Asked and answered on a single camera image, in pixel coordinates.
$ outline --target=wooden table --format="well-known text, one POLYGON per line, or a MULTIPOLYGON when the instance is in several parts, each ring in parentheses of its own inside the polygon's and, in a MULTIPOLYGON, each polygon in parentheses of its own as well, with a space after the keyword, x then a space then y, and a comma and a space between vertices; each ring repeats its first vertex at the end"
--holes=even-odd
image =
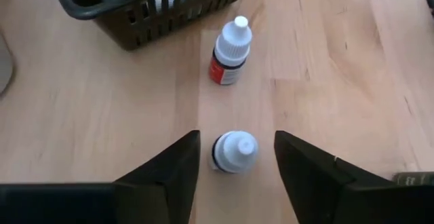
POLYGON ((0 181, 112 181, 192 129, 202 162, 192 223, 296 223, 273 135, 287 130, 384 177, 434 170, 434 21, 425 0, 240 0, 137 52, 57 0, 0 0, 14 55, 0 100, 0 181), (241 80, 207 68, 222 25, 254 32, 241 80), (247 130, 253 171, 225 176, 214 139, 247 130))

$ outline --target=white bottle cap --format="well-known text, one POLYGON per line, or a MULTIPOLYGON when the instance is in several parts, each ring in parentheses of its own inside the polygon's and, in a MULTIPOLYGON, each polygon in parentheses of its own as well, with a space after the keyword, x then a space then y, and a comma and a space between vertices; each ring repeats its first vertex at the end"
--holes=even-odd
POLYGON ((236 67, 244 62, 250 52, 253 34, 249 20, 238 16, 223 27, 216 41, 215 55, 226 66, 236 67))
POLYGON ((230 173, 248 171, 258 155, 258 143, 248 132, 232 131, 223 134, 214 145, 214 163, 230 173))

